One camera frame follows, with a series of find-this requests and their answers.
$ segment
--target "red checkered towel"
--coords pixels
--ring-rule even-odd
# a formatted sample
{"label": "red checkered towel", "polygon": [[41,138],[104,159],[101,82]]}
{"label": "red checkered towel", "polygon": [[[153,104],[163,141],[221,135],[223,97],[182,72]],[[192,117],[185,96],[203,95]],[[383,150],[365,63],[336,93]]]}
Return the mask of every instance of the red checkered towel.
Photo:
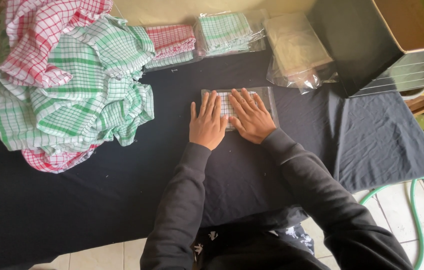
{"label": "red checkered towel", "polygon": [[86,161],[99,145],[92,144],[89,150],[81,153],[63,152],[53,156],[45,154],[45,151],[39,148],[23,149],[22,155],[33,168],[42,172],[58,174]]}
{"label": "red checkered towel", "polygon": [[155,48],[154,59],[163,59],[182,52],[189,52],[195,47],[194,30],[190,25],[154,26],[145,28],[145,31]]}
{"label": "red checkered towel", "polygon": [[47,63],[60,35],[84,27],[107,14],[112,0],[7,0],[5,24],[11,53],[0,65],[18,86],[50,88],[72,75]]}

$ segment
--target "person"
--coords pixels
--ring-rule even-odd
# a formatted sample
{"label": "person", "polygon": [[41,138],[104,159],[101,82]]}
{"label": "person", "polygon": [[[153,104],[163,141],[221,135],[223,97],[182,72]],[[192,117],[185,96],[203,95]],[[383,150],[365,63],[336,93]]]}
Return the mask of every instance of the person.
{"label": "person", "polygon": [[[245,88],[241,93],[233,89],[229,100],[238,115],[230,122],[243,138],[274,157],[296,200],[323,230],[324,244],[341,269],[413,269],[395,236],[375,224],[367,208],[332,178],[317,156],[275,127],[257,94],[251,98]],[[198,116],[194,102],[190,109],[190,142],[158,206],[140,268],[189,270],[196,262],[196,268],[205,270],[329,269],[312,255],[306,241],[288,241],[276,231],[225,224],[205,230],[207,244],[196,240],[204,241],[199,227],[205,166],[224,138],[229,118],[220,117],[221,98],[215,91],[203,96]]]}

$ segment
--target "beige packaged item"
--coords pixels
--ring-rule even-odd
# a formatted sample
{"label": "beige packaged item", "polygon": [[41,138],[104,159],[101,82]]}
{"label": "beige packaged item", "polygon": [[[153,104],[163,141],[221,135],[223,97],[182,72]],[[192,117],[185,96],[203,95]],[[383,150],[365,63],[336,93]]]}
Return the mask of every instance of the beige packaged item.
{"label": "beige packaged item", "polygon": [[332,58],[303,13],[287,14],[266,20],[265,29],[274,52],[267,79],[280,86],[316,89],[330,75]]}

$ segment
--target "finger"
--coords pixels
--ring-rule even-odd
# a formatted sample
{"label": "finger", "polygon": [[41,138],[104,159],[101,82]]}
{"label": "finger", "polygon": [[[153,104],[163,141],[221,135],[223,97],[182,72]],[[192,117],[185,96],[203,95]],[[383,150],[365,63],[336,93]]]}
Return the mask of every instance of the finger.
{"label": "finger", "polygon": [[231,116],[229,118],[231,124],[239,131],[240,135],[244,137],[244,134],[246,133],[244,126],[240,122],[239,118]]}
{"label": "finger", "polygon": [[200,112],[198,113],[198,116],[204,116],[205,109],[207,108],[207,101],[209,100],[209,92],[205,92],[204,96],[202,97],[202,104],[200,105]]}
{"label": "finger", "polygon": [[244,109],[242,108],[242,106],[240,106],[240,103],[237,101],[237,99],[233,95],[229,94],[229,102],[230,102],[230,105],[232,105],[232,107],[234,108],[234,111],[236,112],[236,114],[239,115],[239,117],[245,117],[247,115]]}
{"label": "finger", "polygon": [[215,98],[214,112],[212,113],[212,119],[215,121],[219,121],[220,119],[220,112],[222,107],[222,103],[220,101],[221,101],[221,97],[220,95],[218,95]]}
{"label": "finger", "polygon": [[269,111],[265,108],[264,102],[262,101],[261,97],[255,93],[254,94],[254,100],[257,102],[257,107],[263,111],[264,113],[268,113]]}
{"label": "finger", "polygon": [[222,134],[226,132],[227,123],[229,123],[229,116],[226,114],[220,119],[220,132]]}
{"label": "finger", "polygon": [[205,116],[212,116],[212,112],[214,111],[215,97],[217,96],[217,92],[214,90],[212,94],[209,96],[209,101],[207,102],[207,109],[205,110]]}
{"label": "finger", "polygon": [[247,101],[240,95],[239,91],[236,89],[232,89],[232,95],[236,98],[236,100],[239,102],[240,107],[244,109],[245,112],[251,112],[251,107],[247,104]]}
{"label": "finger", "polygon": [[250,106],[251,109],[253,109],[255,111],[258,111],[259,110],[259,108],[257,107],[257,105],[255,105],[254,99],[251,98],[251,95],[249,94],[249,92],[247,91],[247,89],[245,89],[245,88],[242,89],[242,96],[247,101],[247,104]]}
{"label": "finger", "polygon": [[190,120],[197,119],[197,111],[195,110],[195,102],[190,105]]}

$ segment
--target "black sleeve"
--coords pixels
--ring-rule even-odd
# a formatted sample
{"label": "black sleeve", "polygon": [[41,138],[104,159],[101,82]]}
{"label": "black sleeve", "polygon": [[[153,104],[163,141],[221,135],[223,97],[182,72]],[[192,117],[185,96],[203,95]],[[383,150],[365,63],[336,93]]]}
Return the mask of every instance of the black sleeve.
{"label": "black sleeve", "polygon": [[188,143],[157,209],[154,230],[145,242],[141,270],[189,270],[204,209],[205,165],[211,151]]}
{"label": "black sleeve", "polygon": [[293,195],[324,231],[325,246],[342,270],[413,269],[395,236],[329,174],[319,158],[276,129],[262,142],[281,166]]}

